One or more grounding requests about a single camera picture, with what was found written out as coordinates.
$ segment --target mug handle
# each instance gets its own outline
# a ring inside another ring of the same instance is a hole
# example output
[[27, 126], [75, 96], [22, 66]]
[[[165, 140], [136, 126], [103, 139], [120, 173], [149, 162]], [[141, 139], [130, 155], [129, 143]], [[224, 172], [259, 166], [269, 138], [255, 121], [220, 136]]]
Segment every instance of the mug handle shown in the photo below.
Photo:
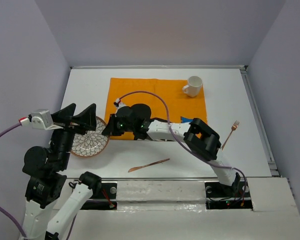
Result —
[[189, 88], [189, 85], [185, 85], [183, 88], [182, 88], [182, 92], [184, 92], [185, 94], [188, 93], [188, 89]]

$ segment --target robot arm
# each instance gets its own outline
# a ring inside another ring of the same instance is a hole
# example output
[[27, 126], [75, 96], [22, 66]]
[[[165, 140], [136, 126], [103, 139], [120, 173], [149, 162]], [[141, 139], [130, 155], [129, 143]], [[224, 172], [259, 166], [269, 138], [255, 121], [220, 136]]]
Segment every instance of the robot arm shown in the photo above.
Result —
[[218, 168], [231, 166], [221, 150], [220, 136], [199, 118], [190, 123], [170, 123], [174, 133], [172, 136], [167, 121], [150, 118], [151, 110], [145, 104], [131, 107], [120, 102], [116, 104], [117, 111], [111, 114], [108, 124], [102, 134], [105, 136], [121, 136], [125, 132], [133, 132], [134, 139], [170, 140], [174, 136], [185, 143], [197, 156], [211, 162], [211, 167], [223, 188], [228, 193], [236, 193], [240, 176], [234, 169]]
[[50, 114], [46, 109], [34, 111], [20, 119], [22, 126], [53, 130], [49, 147], [34, 146], [24, 156], [22, 171], [31, 176], [26, 188], [23, 229], [32, 240], [61, 240], [69, 223], [82, 205], [101, 189], [101, 177], [86, 172], [79, 178], [72, 195], [50, 220], [67, 176], [70, 150], [75, 134], [84, 135], [96, 129], [96, 105], [92, 104], [74, 116], [74, 103]]

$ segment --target plate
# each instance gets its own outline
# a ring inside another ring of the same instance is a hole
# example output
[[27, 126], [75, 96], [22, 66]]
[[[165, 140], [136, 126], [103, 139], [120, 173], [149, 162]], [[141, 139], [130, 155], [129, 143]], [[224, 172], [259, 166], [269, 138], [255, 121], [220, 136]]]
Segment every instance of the plate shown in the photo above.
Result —
[[89, 158], [103, 151], [109, 142], [109, 137], [101, 133], [106, 127], [106, 122], [96, 116], [95, 131], [88, 131], [85, 135], [76, 134], [73, 139], [71, 153], [77, 157]]

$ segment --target white wall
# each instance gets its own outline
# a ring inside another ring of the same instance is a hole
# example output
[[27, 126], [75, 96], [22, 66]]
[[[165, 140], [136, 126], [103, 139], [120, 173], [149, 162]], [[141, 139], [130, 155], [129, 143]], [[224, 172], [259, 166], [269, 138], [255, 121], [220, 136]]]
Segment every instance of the white wall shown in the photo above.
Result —
[[247, 65], [284, 0], [36, 0], [70, 66]]
[[287, 0], [248, 68], [280, 173], [300, 212], [300, 0]]
[[[60, 109], [68, 75], [68, 63], [36, 3], [0, 0], [0, 132], [33, 110]], [[0, 205], [20, 223], [29, 179], [22, 172], [24, 154], [32, 146], [45, 146], [48, 137], [19, 127], [0, 139]], [[0, 240], [18, 236], [0, 213]]]

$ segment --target orange placemat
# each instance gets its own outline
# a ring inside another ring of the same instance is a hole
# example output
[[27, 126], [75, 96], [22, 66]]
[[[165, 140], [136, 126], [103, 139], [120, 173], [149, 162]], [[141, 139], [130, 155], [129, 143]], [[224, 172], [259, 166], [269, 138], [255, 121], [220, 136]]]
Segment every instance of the orange placemat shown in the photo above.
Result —
[[[133, 91], [149, 91], [159, 95], [166, 102], [171, 122], [180, 123], [181, 117], [184, 117], [200, 118], [208, 123], [203, 89], [196, 97], [189, 97], [182, 92], [185, 85], [187, 85], [186, 80], [111, 78], [104, 120], [108, 122], [110, 114], [116, 112], [114, 101], [117, 98]], [[166, 109], [162, 102], [150, 94], [132, 94], [123, 98], [122, 102], [127, 106], [147, 104], [151, 108], [151, 118], [167, 119]], [[111, 139], [133, 140], [134, 135], [126, 132], [122, 136], [112, 136]]]

